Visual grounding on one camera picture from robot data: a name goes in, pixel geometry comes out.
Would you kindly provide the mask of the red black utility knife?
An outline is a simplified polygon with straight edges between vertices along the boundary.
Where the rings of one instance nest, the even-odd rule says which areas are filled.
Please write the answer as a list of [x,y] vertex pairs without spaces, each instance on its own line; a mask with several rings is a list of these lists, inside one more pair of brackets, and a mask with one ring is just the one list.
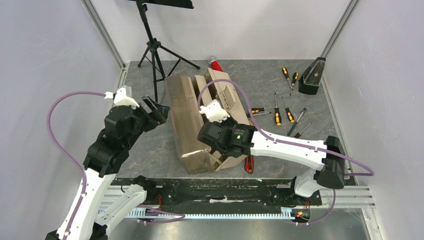
[[254,173],[254,157],[252,155],[248,155],[244,160],[244,170],[252,175]]

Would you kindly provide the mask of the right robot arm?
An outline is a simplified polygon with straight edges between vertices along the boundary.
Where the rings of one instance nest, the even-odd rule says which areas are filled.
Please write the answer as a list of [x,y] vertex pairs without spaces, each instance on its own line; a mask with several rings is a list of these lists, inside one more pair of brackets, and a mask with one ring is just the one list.
[[305,140],[242,123],[207,122],[197,139],[227,157],[265,156],[307,166],[309,169],[290,184],[288,196],[295,204],[302,204],[321,188],[339,190],[345,186],[345,156],[334,136]]

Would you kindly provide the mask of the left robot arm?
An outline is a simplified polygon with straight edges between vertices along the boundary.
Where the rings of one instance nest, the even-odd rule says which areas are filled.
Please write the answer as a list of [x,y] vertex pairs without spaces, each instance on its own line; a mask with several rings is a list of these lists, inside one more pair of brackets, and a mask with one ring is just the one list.
[[128,213],[139,204],[152,204],[157,198],[155,182],[139,176],[129,189],[103,212],[100,205],[131,148],[142,133],[167,121],[169,106],[144,96],[147,112],[131,97],[113,106],[104,118],[104,129],[89,146],[83,164],[81,183],[71,209],[59,229],[47,240],[106,240]]

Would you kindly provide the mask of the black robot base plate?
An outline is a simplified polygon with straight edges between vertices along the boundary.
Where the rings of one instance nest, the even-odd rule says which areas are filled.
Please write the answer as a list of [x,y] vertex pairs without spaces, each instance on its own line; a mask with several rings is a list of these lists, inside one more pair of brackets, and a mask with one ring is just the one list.
[[180,214],[277,214],[282,208],[324,205],[323,189],[294,195],[289,179],[152,178],[145,205]]

